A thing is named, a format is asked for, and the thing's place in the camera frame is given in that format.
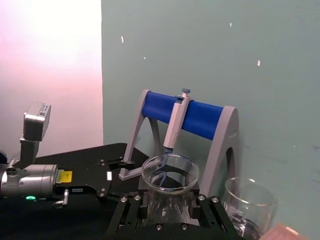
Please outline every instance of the green led light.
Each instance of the green led light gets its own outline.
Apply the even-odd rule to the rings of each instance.
[[[27,199],[27,200],[35,200],[36,197],[35,196],[27,196],[25,199]]]

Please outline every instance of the black platform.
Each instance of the black platform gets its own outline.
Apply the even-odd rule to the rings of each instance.
[[[97,160],[118,159],[125,154],[127,144],[115,143],[72,152],[39,157],[36,164],[91,165]],[[140,167],[148,158],[137,149],[132,160]],[[109,194],[136,192],[139,178],[121,181],[119,169],[112,172]],[[115,206],[101,204],[93,195],[70,195],[68,206],[53,209],[52,202],[25,199],[0,200],[0,240],[98,240],[106,232]]]

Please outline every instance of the yellow label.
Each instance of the yellow label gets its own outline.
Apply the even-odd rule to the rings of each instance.
[[[59,173],[58,183],[71,183],[72,182],[72,171],[61,171]]]

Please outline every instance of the clear glass rim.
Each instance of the clear glass rim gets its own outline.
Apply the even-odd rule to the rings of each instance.
[[[176,187],[176,188],[167,188],[167,187],[160,187],[160,186],[157,186],[151,182],[148,181],[148,179],[146,178],[145,174],[144,174],[144,168],[146,166],[146,164],[148,164],[150,161],[160,157],[160,156],[173,156],[173,157],[179,157],[179,158],[184,158],[186,159],[187,161],[189,161],[192,166],[194,167],[194,169],[196,170],[196,173],[197,173],[197,177],[195,178],[194,181],[192,181],[188,186],[181,186],[181,187]],[[150,187],[152,187],[153,189],[156,189],[158,191],[161,191],[161,192],[167,192],[167,193],[177,193],[177,192],[183,192],[187,189],[190,189],[192,188],[198,181],[199,179],[199,167],[193,162],[191,161],[189,158],[185,157],[185,156],[182,156],[182,155],[178,155],[178,154],[174,154],[174,153],[164,153],[164,154],[159,154],[159,155],[156,155],[156,156],[152,156],[152,157],[149,157],[142,165],[141,167],[141,176],[144,180],[144,182],[146,184],[148,184]]]
[[[270,202],[270,203],[253,203],[253,202],[249,202],[249,201],[246,201],[242,198],[240,198],[239,196],[235,195],[233,192],[231,192],[231,190],[229,189],[229,187],[227,186],[227,184],[231,181],[235,181],[235,180],[241,180],[241,181],[249,181],[257,186],[260,186],[262,188],[264,188],[266,191],[268,191],[272,196],[273,196],[273,201]],[[225,186],[225,189],[227,190],[227,192],[233,196],[235,199],[241,201],[242,203],[245,203],[245,204],[249,204],[249,205],[255,205],[255,206],[258,206],[258,207],[267,207],[267,206],[272,206],[274,205],[275,203],[277,203],[278,199],[276,197],[276,195],[271,192],[268,188],[266,188],[264,185],[260,184],[260,183],[257,183],[254,179],[252,178],[246,178],[246,177],[232,177],[232,178],[228,178],[225,183],[224,183],[224,186]]]

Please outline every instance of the empty glass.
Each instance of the empty glass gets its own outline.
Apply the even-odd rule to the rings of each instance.
[[[246,240],[258,240],[267,232],[276,203],[275,195],[253,179],[234,177],[225,182],[224,209]]]
[[[197,183],[199,168],[176,154],[161,154],[142,165],[141,175],[148,185],[148,214],[144,225],[190,223],[190,189]]]

